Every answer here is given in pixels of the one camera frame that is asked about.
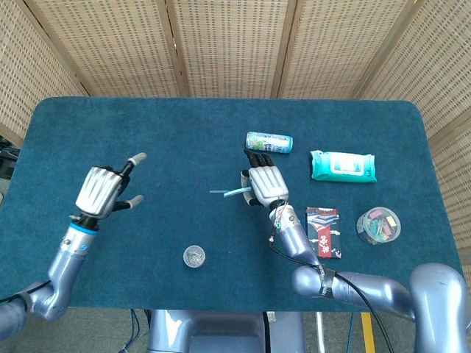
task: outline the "yellow stripe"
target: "yellow stripe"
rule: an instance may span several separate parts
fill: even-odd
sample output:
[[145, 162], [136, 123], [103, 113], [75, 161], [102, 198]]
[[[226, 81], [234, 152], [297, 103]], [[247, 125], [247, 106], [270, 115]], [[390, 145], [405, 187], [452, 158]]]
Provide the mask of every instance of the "yellow stripe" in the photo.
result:
[[373, 327], [371, 325], [371, 314], [361, 313], [361, 326], [363, 326], [363, 336], [365, 339], [365, 352], [375, 353], [375, 340], [373, 338]]

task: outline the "blue ring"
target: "blue ring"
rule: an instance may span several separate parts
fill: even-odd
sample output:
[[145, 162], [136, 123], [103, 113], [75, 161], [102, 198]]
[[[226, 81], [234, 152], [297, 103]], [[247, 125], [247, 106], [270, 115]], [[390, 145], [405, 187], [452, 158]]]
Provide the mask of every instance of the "blue ring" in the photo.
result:
[[82, 228], [81, 226], [77, 226], [75, 223], [70, 223], [68, 226], [70, 228], [74, 228], [74, 229], [78, 230], [79, 232], [86, 233], [86, 234], [89, 234], [89, 235], [96, 235], [98, 233], [96, 230], [89, 230], [89, 229], [86, 229], [86, 228]]

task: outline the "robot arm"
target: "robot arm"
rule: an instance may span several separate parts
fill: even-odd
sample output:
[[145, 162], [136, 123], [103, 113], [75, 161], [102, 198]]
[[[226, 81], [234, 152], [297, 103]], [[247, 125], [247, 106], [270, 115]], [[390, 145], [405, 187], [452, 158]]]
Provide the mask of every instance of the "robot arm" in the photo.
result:
[[77, 274], [99, 230], [98, 220], [113, 211], [131, 209], [142, 201], [141, 195], [125, 202], [116, 199], [129, 183], [131, 171], [144, 158], [144, 153], [131, 157], [121, 171], [111, 167], [93, 167], [89, 171], [76, 201], [81, 214], [72, 217], [49, 268], [49, 281], [29, 286], [0, 306], [0, 340], [22, 330], [29, 311], [47, 321], [56, 320], [66, 312]]
[[469, 351], [466, 329], [471, 323], [471, 305], [461, 275], [442, 264], [419, 266], [409, 281], [411, 293], [385, 277], [354, 273], [336, 276], [335, 271], [317, 259], [293, 207], [288, 204], [288, 188], [278, 168], [265, 154], [244, 152], [252, 167], [241, 172], [241, 181], [247, 186], [244, 177], [249, 179], [255, 192], [255, 197], [245, 193], [244, 198], [249, 205], [259, 204], [271, 209], [269, 218], [274, 224], [273, 234], [283, 244], [282, 255], [303, 265], [292, 275], [291, 283], [298, 294], [366, 307], [350, 282], [375, 309], [416, 322], [417, 353]]

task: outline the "cable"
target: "cable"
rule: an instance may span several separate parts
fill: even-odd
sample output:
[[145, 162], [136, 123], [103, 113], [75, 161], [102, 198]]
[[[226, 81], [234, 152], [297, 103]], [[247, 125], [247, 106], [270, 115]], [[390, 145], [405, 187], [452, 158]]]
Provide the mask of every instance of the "cable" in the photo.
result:
[[[306, 263], [304, 261], [299, 261], [299, 260], [296, 260], [296, 259], [293, 259], [292, 257], [289, 257], [288, 255], [282, 253], [280, 250], [277, 249], [277, 247], [273, 244], [273, 240], [274, 240], [274, 234], [276, 234], [276, 229], [274, 229], [274, 232], [272, 233], [272, 236], [270, 237], [270, 240], [269, 240], [269, 249], [272, 250], [275, 254], [278, 254], [280, 255], [281, 257], [284, 257], [285, 259], [287, 260], [290, 260], [292, 261], [293, 263], [297, 263], [297, 264], [300, 264], [300, 265], [304, 265], [304, 266], [308, 266], [308, 267], [311, 267], [311, 268], [314, 268], [314, 269], [318, 269], [319, 267], [317, 265], [312, 265], [310, 263]], [[371, 311], [371, 314], [373, 315], [373, 317], [375, 318], [376, 322], [378, 323], [378, 326], [380, 327], [380, 330], [381, 330], [381, 333], [383, 334], [383, 337], [384, 337], [384, 340], [386, 341], [386, 345], [388, 346], [388, 350], [390, 353], [394, 353], [394, 350], [392, 348], [392, 345], [391, 345], [391, 341], [389, 340], [389, 336], [386, 332], [386, 329], [384, 328], [384, 325], [383, 325], [383, 322], [381, 321], [380, 317], [378, 316], [378, 314], [376, 313], [376, 310], [373, 308], [373, 306], [369, 303], [368, 299], [365, 297], [365, 295], [363, 294], [363, 292], [361, 291], [360, 288], [358, 288], [356, 285], [354, 285], [353, 283], [351, 283], [351, 281], [349, 281], [348, 279], [346, 279], [345, 277], [343, 277], [341, 274], [339, 274], [338, 272], [336, 272], [334, 274], [335, 277], [337, 277], [338, 279], [344, 281], [345, 283], [347, 283], [362, 299], [363, 301], [365, 302], [365, 304], [367, 305], [367, 307], [369, 308], [369, 310]]]
[[272, 340], [270, 338], [270, 322], [266, 311], [262, 312], [263, 326], [265, 327], [265, 353], [272, 353]]
[[337, 277], [338, 279], [341, 279], [342, 281], [344, 281], [345, 283], [347, 283], [362, 299], [363, 301], [365, 302], [365, 304], [367, 305], [367, 307], [369, 308], [369, 310], [371, 311], [371, 314], [373, 315], [373, 317], [375, 318], [376, 322], [378, 323], [378, 326], [380, 327], [380, 330], [381, 330], [381, 333], [383, 334], [384, 336], [384, 340], [386, 341], [386, 345], [388, 346], [388, 350], [391, 352], [391, 353], [394, 353], [394, 350], [392, 348], [392, 345], [391, 345], [391, 341], [389, 340], [389, 336], [388, 334], [386, 333], [386, 329], [384, 328], [384, 325], [383, 325], [383, 322], [381, 321], [380, 317], [378, 316], [378, 313], [376, 313], [376, 310], [373, 308], [373, 306], [368, 302], [368, 299], [366, 299], [365, 295], [363, 294], [363, 292], [361, 292], [360, 288], [358, 288], [356, 285], [354, 285], [353, 283], [351, 283], [351, 281], [349, 281], [348, 279], [346, 279], [345, 277], [343, 277], [341, 274], [339, 274], [338, 272], [336, 272], [334, 274], [335, 277]]
[[[31, 294], [32, 292], [35, 292], [37, 290], [40, 290], [41, 288], [46, 287], [49, 283], [51, 283], [51, 281], [46, 281], [46, 282], [44, 282], [44, 283], [42, 283], [42, 284], [40, 284], [40, 285], [38, 285], [34, 288], [31, 288], [31, 289], [27, 290], [26, 292], [28, 294]], [[11, 302], [14, 298], [18, 298], [18, 297], [20, 297], [19, 294], [13, 294], [12, 296], [8, 296], [7, 298], [0, 299], [0, 304], [5, 303], [5, 302]]]
[[[131, 330], [131, 337], [130, 339], [126, 342], [126, 344], [124, 344], [123, 348], [121, 348], [119, 350], [118, 353], [127, 353], [127, 349], [131, 347], [131, 345], [135, 342], [135, 340], [138, 338], [139, 336], [139, 333], [141, 332], [141, 325], [139, 324], [139, 320], [138, 320], [138, 316], [136, 315], [135, 313], [135, 310], [134, 309], [130, 309], [130, 312], [131, 312], [131, 324], [132, 324], [132, 330]], [[136, 334], [134, 335], [134, 320], [135, 320], [135, 324], [138, 328], [138, 331], [136, 332]]]
[[[287, 204], [288, 204], [288, 200], [282, 203], [279, 203], [277, 208], [275, 209], [275, 216], [274, 216], [275, 221], [273, 222], [273, 227], [276, 229], [278, 229], [279, 227], [278, 223], [280, 221], [281, 215], [283, 214], [283, 211], [285, 210], [285, 207]], [[281, 205], [283, 205], [283, 208], [281, 209], [280, 213], [278, 213], [278, 209], [280, 208]]]
[[350, 353], [350, 344], [352, 343], [353, 324], [355, 323], [355, 313], [350, 316], [350, 329], [348, 330], [347, 353]]
[[10, 150], [4, 149], [4, 151], [6, 151], [6, 153], [8, 153], [10, 157], [13, 157], [13, 158], [16, 158], [16, 159], [18, 159], [18, 156], [20, 155], [19, 150], [10, 151]]
[[150, 329], [150, 321], [152, 319], [152, 311], [149, 310], [149, 309], [144, 309], [144, 313], [146, 314], [146, 317], [147, 317], [147, 326]]

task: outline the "round container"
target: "round container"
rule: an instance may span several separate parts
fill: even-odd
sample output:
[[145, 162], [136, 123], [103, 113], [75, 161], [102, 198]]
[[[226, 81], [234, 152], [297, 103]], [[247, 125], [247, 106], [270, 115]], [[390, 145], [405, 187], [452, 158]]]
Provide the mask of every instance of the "round container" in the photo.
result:
[[289, 153], [293, 148], [293, 138], [285, 135], [250, 131], [247, 133], [245, 146], [248, 149], [258, 151]]
[[191, 245], [183, 253], [183, 261], [188, 267], [198, 268], [205, 263], [205, 251], [198, 245]]
[[375, 207], [356, 222], [358, 236], [372, 245], [389, 243], [400, 234], [400, 221], [389, 208]]

